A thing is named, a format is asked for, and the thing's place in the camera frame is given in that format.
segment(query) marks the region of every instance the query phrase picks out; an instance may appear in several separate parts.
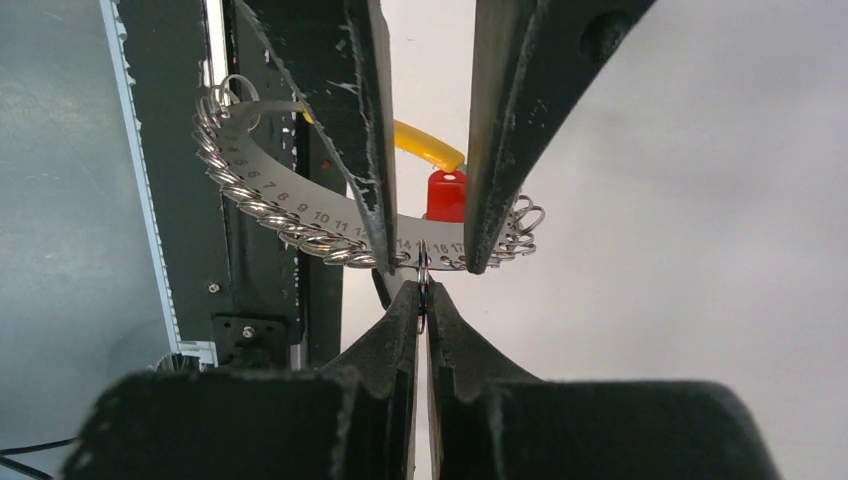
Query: key ring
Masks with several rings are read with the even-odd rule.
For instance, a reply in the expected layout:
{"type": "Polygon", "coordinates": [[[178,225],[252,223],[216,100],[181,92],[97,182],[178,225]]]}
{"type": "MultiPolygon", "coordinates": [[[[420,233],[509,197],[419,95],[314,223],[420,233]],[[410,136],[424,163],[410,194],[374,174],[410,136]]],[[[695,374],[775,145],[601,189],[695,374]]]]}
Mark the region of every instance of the key ring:
{"type": "Polygon", "coordinates": [[[418,244],[418,334],[424,333],[427,324],[427,297],[430,287],[430,256],[427,242],[422,238],[418,244]]]}

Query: numbered metal strip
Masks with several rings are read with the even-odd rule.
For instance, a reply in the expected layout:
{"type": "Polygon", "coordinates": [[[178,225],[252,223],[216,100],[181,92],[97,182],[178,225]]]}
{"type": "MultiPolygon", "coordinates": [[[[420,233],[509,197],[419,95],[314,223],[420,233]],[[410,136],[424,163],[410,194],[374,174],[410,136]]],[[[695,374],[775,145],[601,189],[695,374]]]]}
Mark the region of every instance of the numbered metal strip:
{"type": "MultiPolygon", "coordinates": [[[[307,253],[320,255],[334,249],[351,247],[360,254],[367,253],[368,237],[353,200],[316,185],[283,167],[250,138],[248,127],[258,115],[287,112],[293,107],[292,102],[283,101],[244,102],[227,107],[229,118],[220,119],[220,127],[212,123],[210,133],[212,137],[216,137],[213,142],[218,156],[226,162],[228,171],[238,178],[221,175],[220,171],[210,171],[210,175],[218,183],[224,184],[225,194],[228,193],[227,190],[235,189],[229,193],[234,193],[235,197],[239,197],[236,198],[237,200],[243,201],[245,204],[243,210],[247,210],[248,213],[259,213],[256,216],[261,217],[262,213],[267,211],[267,205],[263,208],[255,202],[260,199],[266,204],[280,208],[281,211],[278,213],[287,215],[288,224],[285,221],[264,223],[271,228],[279,229],[281,238],[287,243],[296,244],[303,240],[300,238],[303,235],[312,235],[313,238],[315,235],[326,237],[322,239],[321,245],[327,248],[313,249],[321,251],[308,251],[309,245],[306,243],[297,245],[305,247],[307,253]],[[239,190],[238,183],[242,184],[242,188],[246,187],[247,191],[239,190]],[[250,192],[258,194],[258,198],[251,198],[250,192]]],[[[514,243],[512,240],[521,233],[514,222],[508,223],[508,227],[501,235],[501,242],[504,245],[502,250],[506,250],[508,245],[514,243]]],[[[462,224],[433,222],[398,215],[397,226],[400,266],[417,266],[421,239],[425,240],[428,253],[433,258],[439,259],[439,262],[434,262],[431,267],[434,270],[459,270],[464,266],[462,224]]],[[[501,260],[506,259],[506,256],[493,256],[492,266],[497,266],[501,260]]],[[[370,265],[350,266],[369,267],[370,265]]]]}

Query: metal bracket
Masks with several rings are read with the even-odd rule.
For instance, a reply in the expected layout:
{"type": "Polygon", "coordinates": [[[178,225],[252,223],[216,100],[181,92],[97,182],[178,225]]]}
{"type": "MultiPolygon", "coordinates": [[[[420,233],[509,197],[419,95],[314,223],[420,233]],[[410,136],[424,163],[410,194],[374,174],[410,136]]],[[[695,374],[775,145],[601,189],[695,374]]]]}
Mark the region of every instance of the metal bracket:
{"type": "Polygon", "coordinates": [[[289,347],[300,342],[299,339],[293,339],[290,333],[286,324],[279,320],[225,315],[212,319],[212,335],[221,365],[237,361],[248,351],[263,351],[262,358],[270,366],[286,367],[289,347]]]}

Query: white backdrop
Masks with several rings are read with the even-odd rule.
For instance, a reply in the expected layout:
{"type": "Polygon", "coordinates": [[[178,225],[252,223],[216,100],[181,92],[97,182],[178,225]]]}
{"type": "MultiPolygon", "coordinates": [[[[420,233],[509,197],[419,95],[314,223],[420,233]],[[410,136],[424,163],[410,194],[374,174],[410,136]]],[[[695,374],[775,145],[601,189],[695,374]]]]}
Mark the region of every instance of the white backdrop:
{"type": "MultiPolygon", "coordinates": [[[[465,151],[474,2],[383,10],[395,117],[465,151]]],[[[548,212],[539,253],[437,280],[537,375],[717,380],[787,479],[848,478],[846,18],[837,1],[658,0],[525,186],[548,212]]],[[[400,210],[420,215],[431,169],[398,164],[400,210]]],[[[381,314],[367,272],[345,281],[343,347],[381,314]]]]}

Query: red plastic part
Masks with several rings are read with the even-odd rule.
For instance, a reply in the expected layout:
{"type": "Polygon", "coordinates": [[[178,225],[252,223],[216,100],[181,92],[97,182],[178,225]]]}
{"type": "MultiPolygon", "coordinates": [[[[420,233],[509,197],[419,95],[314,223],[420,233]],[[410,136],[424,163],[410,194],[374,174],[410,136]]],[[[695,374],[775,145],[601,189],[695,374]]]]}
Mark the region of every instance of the red plastic part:
{"type": "Polygon", "coordinates": [[[436,222],[465,221],[465,174],[459,170],[437,170],[427,182],[427,213],[424,218],[436,222]]]}

